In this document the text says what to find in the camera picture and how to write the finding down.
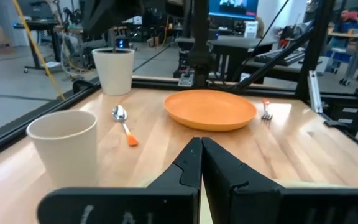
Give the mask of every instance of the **metal spoon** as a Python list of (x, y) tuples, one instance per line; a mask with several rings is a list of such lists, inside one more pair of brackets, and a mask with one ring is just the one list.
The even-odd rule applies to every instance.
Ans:
[(137, 146), (138, 142), (136, 138), (131, 134), (129, 128), (125, 124), (125, 120), (128, 118), (127, 111), (121, 105), (118, 105), (112, 109), (112, 117), (124, 127), (125, 133), (127, 134), (128, 145)]

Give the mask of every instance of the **gray floor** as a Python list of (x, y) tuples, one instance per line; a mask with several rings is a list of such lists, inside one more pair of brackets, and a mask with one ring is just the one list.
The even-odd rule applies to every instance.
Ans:
[[(176, 47), (169, 47), (146, 64), (144, 64), (146, 61), (164, 48), (149, 48), (143, 44), (137, 45), (137, 47), (139, 50), (135, 53), (134, 62), (134, 68), (137, 68), (136, 75), (172, 77), (173, 71), (178, 67), (178, 49)], [(51, 49), (41, 47), (40, 50), (44, 57), (53, 58)], [(23, 73), (24, 65), (32, 64), (30, 49), (27, 47), (16, 48), (14, 54), (0, 55), (0, 127), (58, 96), (49, 77), (45, 76), (45, 72), (30, 70), (27, 74)], [(342, 64), (337, 75), (327, 73), (319, 77), (321, 91), (354, 92), (354, 89), (358, 87), (358, 82), (353, 81), (347, 87), (338, 84), (346, 66), (346, 64)], [(53, 72), (53, 76), (62, 92), (71, 90), (71, 81), (67, 79), (65, 73), (56, 71)], [(265, 84), (296, 88), (294, 82), (274, 78), (266, 78)]]

